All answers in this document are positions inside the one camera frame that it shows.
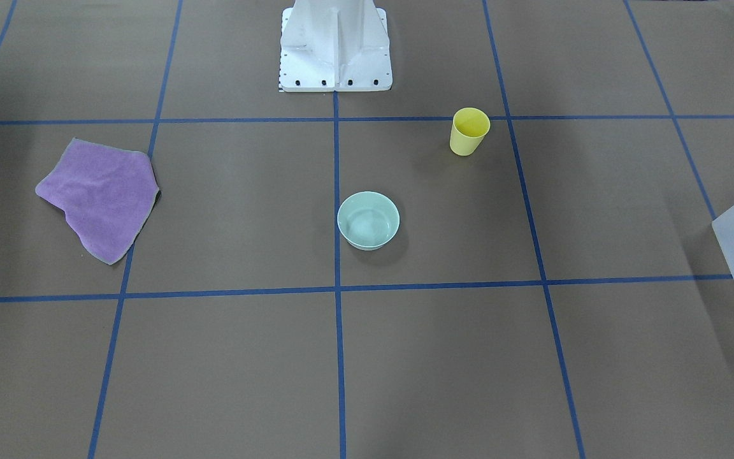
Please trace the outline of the mint green bowl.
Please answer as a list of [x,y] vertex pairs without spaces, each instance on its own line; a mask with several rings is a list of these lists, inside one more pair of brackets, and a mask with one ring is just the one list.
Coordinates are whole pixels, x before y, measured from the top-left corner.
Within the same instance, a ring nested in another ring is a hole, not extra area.
[[350,246],[371,252],[395,237],[400,227],[400,212],[387,196],[361,191],[340,204],[336,220],[339,233]]

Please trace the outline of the purple cloth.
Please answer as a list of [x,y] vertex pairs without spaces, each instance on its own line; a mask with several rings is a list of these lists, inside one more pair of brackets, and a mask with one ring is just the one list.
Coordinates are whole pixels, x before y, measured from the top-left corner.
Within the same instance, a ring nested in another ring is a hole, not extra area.
[[124,258],[160,193],[148,154],[73,138],[35,193],[64,212],[93,258]]

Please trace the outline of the yellow plastic cup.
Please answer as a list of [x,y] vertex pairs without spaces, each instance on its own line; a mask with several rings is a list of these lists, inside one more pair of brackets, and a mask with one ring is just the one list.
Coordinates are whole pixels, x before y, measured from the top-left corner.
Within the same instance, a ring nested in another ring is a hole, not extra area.
[[486,138],[491,128],[489,117],[479,108],[460,108],[452,117],[449,147],[452,153],[468,156]]

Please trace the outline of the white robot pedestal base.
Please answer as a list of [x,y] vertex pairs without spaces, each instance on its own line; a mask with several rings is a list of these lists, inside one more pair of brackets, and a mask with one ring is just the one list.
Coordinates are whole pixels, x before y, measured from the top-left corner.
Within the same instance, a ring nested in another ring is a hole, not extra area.
[[283,9],[280,25],[280,91],[393,87],[387,12],[375,2],[296,1]]

